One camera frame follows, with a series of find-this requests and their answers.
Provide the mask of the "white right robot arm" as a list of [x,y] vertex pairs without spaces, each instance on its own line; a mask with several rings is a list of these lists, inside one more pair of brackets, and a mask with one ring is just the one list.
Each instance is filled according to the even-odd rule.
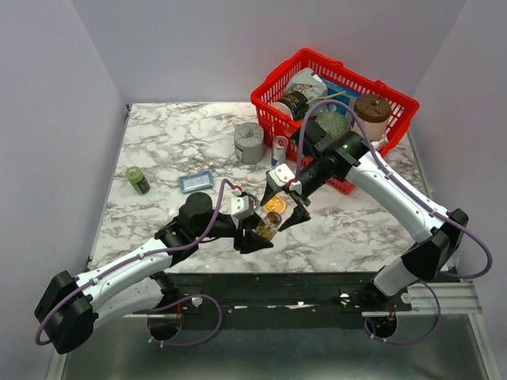
[[278,192],[286,192],[296,203],[292,215],[281,230],[306,222],[309,197],[329,179],[346,180],[361,188],[409,232],[415,243],[391,264],[382,267],[364,289],[364,300],[374,310],[391,304],[401,289],[418,281],[434,279],[459,248],[463,239],[461,228],[468,215],[457,208],[448,211],[400,177],[379,154],[373,154],[364,139],[347,131],[333,139],[314,120],[299,128],[291,137],[296,143],[303,139],[303,154],[312,162],[296,177],[283,164],[266,174],[265,194],[261,203],[267,204]]

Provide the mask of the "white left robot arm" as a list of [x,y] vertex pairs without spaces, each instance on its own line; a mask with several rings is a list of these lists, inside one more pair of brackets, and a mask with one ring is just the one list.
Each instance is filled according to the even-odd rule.
[[242,254],[273,247],[256,231],[261,217],[245,192],[233,190],[230,213],[220,212],[221,205],[220,199],[195,192],[168,224],[131,253],[93,271],[54,275],[34,311],[40,324],[36,344],[66,354],[108,321],[141,310],[170,311],[184,299],[169,288],[165,271],[204,241],[230,238]]

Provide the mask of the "amber pill bottle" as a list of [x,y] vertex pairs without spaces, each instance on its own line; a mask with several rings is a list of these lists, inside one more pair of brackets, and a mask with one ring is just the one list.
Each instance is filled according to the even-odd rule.
[[276,235],[280,225],[276,226],[269,222],[267,215],[258,223],[254,232],[267,241],[271,241]]

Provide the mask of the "round yellow pill container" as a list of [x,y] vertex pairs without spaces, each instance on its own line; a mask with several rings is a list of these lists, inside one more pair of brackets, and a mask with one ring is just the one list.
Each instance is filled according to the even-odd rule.
[[280,196],[274,196],[270,201],[268,201],[264,206],[263,209],[269,213],[269,212],[276,212],[278,214],[283,214],[286,209],[286,202],[283,198]]

